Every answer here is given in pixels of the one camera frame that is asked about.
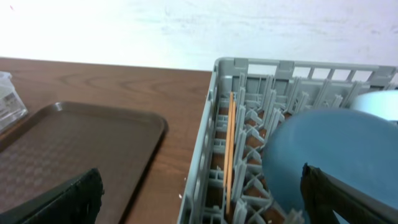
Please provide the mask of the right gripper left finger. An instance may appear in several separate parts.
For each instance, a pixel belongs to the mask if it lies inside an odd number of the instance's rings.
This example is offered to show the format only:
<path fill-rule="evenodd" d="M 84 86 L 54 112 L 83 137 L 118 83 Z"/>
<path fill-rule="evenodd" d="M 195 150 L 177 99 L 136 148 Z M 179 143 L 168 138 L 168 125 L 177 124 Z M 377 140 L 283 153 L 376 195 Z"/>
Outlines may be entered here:
<path fill-rule="evenodd" d="M 92 168 L 2 213 L 1 223 L 94 223 L 103 194 L 100 172 Z"/>

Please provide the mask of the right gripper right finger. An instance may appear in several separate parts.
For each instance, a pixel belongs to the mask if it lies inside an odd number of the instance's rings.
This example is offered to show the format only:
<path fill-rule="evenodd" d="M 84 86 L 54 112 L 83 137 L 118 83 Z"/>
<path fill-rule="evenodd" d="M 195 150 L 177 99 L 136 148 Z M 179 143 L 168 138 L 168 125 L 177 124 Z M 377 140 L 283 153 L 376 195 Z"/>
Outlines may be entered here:
<path fill-rule="evenodd" d="M 339 223 L 336 215 L 348 223 L 397 223 L 397 209 L 308 164 L 303 166 L 300 191 L 311 223 Z"/>

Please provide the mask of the large blue plate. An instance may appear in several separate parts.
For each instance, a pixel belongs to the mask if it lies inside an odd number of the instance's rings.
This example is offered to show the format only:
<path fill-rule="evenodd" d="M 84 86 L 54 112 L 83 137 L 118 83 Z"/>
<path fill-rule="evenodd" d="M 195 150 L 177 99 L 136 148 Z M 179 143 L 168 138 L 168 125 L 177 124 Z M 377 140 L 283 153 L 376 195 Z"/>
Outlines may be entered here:
<path fill-rule="evenodd" d="M 267 187 L 285 210 L 311 223 L 300 191 L 303 166 L 321 169 L 397 209 L 397 125 L 343 109 L 291 116 L 270 136 L 262 158 Z"/>

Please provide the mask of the small light blue bowl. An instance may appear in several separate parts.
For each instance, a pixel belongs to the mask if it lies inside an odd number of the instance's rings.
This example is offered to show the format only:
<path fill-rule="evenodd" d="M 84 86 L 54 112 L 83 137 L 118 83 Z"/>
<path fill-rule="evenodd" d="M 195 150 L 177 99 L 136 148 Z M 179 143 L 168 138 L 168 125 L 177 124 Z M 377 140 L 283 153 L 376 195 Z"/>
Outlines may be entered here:
<path fill-rule="evenodd" d="M 388 121 L 397 121 L 397 90 L 374 91 L 357 96 L 349 108 Z"/>

